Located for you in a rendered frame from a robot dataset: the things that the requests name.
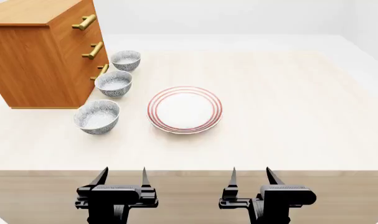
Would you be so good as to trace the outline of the grey patterned bowl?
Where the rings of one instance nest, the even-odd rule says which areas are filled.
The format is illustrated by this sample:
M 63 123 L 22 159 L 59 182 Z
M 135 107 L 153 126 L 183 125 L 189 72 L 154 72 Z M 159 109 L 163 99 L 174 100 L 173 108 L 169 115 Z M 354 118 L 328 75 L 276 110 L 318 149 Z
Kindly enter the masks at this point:
M 133 77 L 130 72 L 117 70 L 98 76 L 95 80 L 95 87 L 106 96 L 119 98 L 130 90 L 132 81 Z
M 123 50 L 113 54 L 110 61 L 118 70 L 129 72 L 138 67 L 141 61 L 141 54 L 133 50 Z
M 85 103 L 73 116 L 74 124 L 87 134 L 106 134 L 120 117 L 120 106 L 112 100 L 95 100 Z

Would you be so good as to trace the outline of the wooden drawer cabinet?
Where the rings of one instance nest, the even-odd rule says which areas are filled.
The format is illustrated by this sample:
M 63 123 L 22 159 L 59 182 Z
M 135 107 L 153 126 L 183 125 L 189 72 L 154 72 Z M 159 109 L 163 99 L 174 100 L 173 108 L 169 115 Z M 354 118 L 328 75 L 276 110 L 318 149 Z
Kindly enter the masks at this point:
M 73 29 L 83 16 L 97 19 Z M 83 58 L 103 42 L 93 60 Z M 109 64 L 93 0 L 0 3 L 0 95 L 10 108 L 79 108 Z

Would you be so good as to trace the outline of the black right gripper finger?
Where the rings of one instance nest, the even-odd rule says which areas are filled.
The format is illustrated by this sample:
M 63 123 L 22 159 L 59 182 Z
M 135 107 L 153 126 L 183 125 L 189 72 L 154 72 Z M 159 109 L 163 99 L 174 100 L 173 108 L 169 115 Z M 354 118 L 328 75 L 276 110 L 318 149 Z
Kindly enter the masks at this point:
M 235 167 L 233 168 L 231 178 L 229 180 L 228 188 L 237 188 L 237 173 Z
M 285 183 L 277 177 L 275 173 L 269 168 L 266 167 L 266 173 L 267 173 L 267 178 L 268 181 L 271 185 L 284 185 Z

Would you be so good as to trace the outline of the white plate with red rings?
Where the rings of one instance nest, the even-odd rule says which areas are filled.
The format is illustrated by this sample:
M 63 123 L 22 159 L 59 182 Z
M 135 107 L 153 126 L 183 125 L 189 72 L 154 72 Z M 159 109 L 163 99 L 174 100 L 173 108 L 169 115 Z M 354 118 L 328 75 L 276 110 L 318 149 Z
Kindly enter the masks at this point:
M 152 97 L 147 119 L 172 134 L 197 134 L 215 126 L 223 115 L 222 102 L 211 91 L 196 86 L 175 86 Z

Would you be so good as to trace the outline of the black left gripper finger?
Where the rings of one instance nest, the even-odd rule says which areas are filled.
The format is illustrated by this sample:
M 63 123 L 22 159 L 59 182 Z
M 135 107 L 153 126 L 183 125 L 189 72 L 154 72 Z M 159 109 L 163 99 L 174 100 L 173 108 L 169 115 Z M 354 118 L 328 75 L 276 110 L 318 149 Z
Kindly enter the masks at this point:
M 147 175 L 145 167 L 143 168 L 143 171 L 142 171 L 142 184 L 141 184 L 141 188 L 151 188 L 151 184 L 149 182 L 148 175 Z
M 90 186 L 98 186 L 103 185 L 106 182 L 106 178 L 108 177 L 108 167 L 103 169 L 101 173 L 90 183 Z

